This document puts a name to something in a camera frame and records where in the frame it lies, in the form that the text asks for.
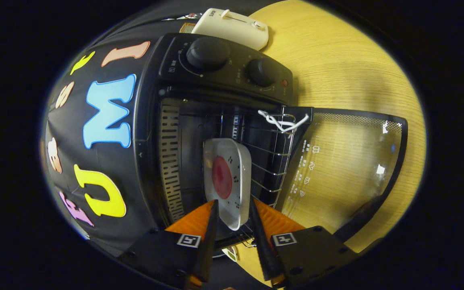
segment orange letter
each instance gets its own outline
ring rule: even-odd
[[[103,59],[103,62],[101,63],[101,67],[103,68],[106,66],[109,62],[125,57],[134,57],[135,59],[142,57],[146,51],[148,50],[149,47],[149,41],[145,41],[141,44],[138,44],[136,46],[129,46],[127,48],[121,48],[118,50],[117,48],[114,48],[111,50],[105,59]]]
[[[69,94],[71,90],[73,89],[73,86],[74,86],[74,81],[70,82],[60,91],[60,94],[57,99],[57,103],[55,104],[55,109],[60,108],[66,103],[66,101],[68,100]]]

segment oven control knob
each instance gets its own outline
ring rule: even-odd
[[[246,66],[246,73],[254,83],[267,87],[280,75],[280,66],[271,58],[252,59]]]
[[[201,71],[217,71],[230,57],[228,45],[217,38],[195,40],[186,53],[187,61]]]

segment wooden table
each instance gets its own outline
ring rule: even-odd
[[[420,184],[427,140],[416,93],[383,48],[317,6],[286,0],[264,7],[251,17],[269,25],[269,42],[261,51],[284,64],[297,78],[298,106],[380,112],[408,122],[405,159],[393,190],[372,220],[345,243],[359,252],[396,225]],[[341,191],[336,194],[335,200],[351,199]],[[316,213],[317,206],[327,208],[324,202],[331,202],[329,192],[317,188],[307,191],[304,197],[306,202],[298,204],[292,218],[306,227],[319,224],[330,232],[337,230],[343,221],[334,211]],[[259,281],[271,285],[263,281],[256,248],[242,244],[237,247],[238,264]]]

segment toaster oven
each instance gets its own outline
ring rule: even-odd
[[[302,172],[314,174],[319,164],[320,148],[311,145],[316,129],[343,124],[348,138],[352,126],[369,128],[377,131],[364,135],[371,152],[390,157],[375,165],[385,178],[365,185],[371,195],[338,226],[335,236],[344,242],[388,196],[405,154],[407,123],[385,114],[300,107],[295,88],[288,68],[224,39],[189,33],[105,38],[70,64],[48,100],[41,155],[53,201],[85,239],[118,257],[144,233],[165,229],[208,201],[207,140],[246,147],[248,197],[291,217],[309,182]],[[220,220],[214,249],[240,242],[254,247],[247,242],[252,237],[250,220],[238,230]]]

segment white plate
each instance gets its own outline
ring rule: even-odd
[[[221,220],[237,231],[248,220],[252,180],[250,152],[233,139],[205,140],[203,173],[207,200],[218,200]]]

